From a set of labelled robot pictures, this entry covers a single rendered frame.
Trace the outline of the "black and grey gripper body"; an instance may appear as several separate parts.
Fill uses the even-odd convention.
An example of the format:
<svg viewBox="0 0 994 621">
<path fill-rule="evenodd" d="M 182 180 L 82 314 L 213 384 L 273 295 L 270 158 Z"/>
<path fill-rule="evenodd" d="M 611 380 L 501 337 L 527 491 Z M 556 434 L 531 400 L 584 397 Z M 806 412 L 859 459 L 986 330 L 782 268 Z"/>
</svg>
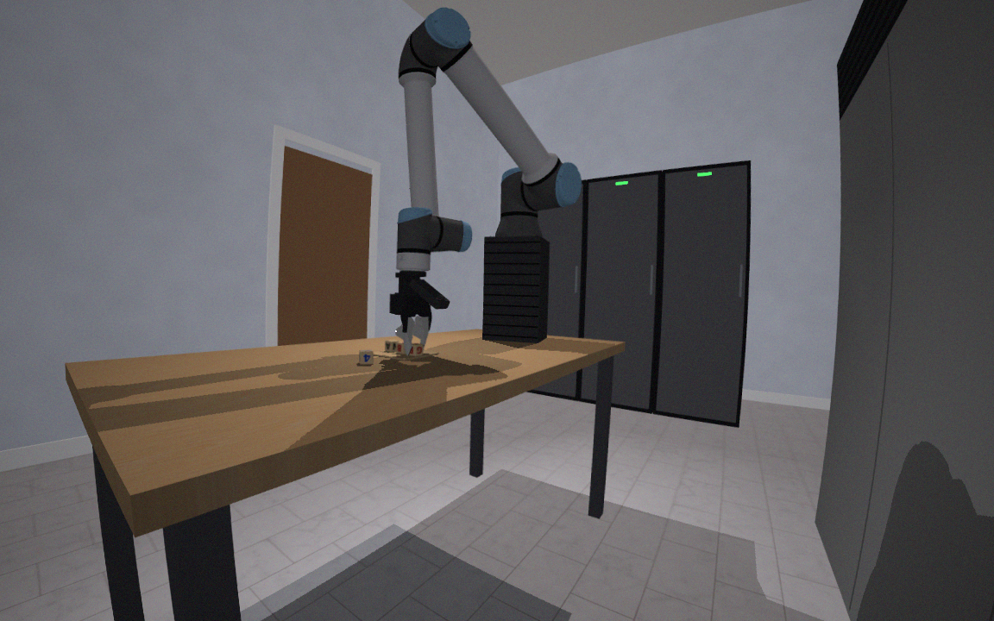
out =
<svg viewBox="0 0 994 621">
<path fill-rule="evenodd" d="M 409 311 L 412 313 L 412 316 L 424 316 L 426 313 L 429 313 L 429 303 L 420 298 L 417 292 L 409 286 L 412 279 L 426 278 L 426 272 L 399 271 L 399 273 L 395 273 L 395 278 L 399 278 L 399 293 L 390 294 L 390 313 L 401 315 L 404 305 L 409 305 Z"/>
</svg>

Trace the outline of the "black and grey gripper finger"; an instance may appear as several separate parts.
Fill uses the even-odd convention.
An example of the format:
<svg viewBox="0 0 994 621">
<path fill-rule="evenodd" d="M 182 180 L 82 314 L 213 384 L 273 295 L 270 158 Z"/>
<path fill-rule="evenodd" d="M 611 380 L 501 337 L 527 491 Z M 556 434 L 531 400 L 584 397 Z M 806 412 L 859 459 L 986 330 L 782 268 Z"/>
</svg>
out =
<svg viewBox="0 0 994 621">
<path fill-rule="evenodd" d="M 409 356 L 412 350 L 412 329 L 415 322 L 412 319 L 412 313 L 409 311 L 409 305 L 404 305 L 401 311 L 401 327 L 395 330 L 395 334 L 404 341 L 404 350 L 406 351 L 406 356 Z"/>
<path fill-rule="evenodd" d="M 412 336 L 417 336 L 417 338 L 419 338 L 419 343 L 425 344 L 430 328 L 431 306 L 429 308 L 429 313 L 426 313 L 424 316 L 415 317 L 415 326 L 414 329 L 412 329 Z"/>
</svg>

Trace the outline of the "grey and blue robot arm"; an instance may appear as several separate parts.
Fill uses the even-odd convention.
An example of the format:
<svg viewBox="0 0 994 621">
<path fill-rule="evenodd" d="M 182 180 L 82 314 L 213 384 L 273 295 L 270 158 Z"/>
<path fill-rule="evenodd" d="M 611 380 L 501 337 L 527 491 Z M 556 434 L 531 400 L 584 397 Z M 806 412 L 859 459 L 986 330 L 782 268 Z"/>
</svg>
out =
<svg viewBox="0 0 994 621">
<path fill-rule="evenodd" d="M 542 146 L 475 51 L 470 36 L 461 13 L 439 8 L 411 32 L 401 53 L 399 83 L 404 87 L 406 107 L 411 208 L 399 212 L 397 270 L 430 271 L 431 251 L 465 252 L 472 244 L 468 223 L 439 217 L 438 213 L 431 108 L 431 87 L 437 83 L 438 67 L 517 164 L 502 173 L 500 226 L 494 236 L 542 236 L 538 210 L 568 207 L 581 193 L 577 166 L 563 164 Z"/>
</svg>

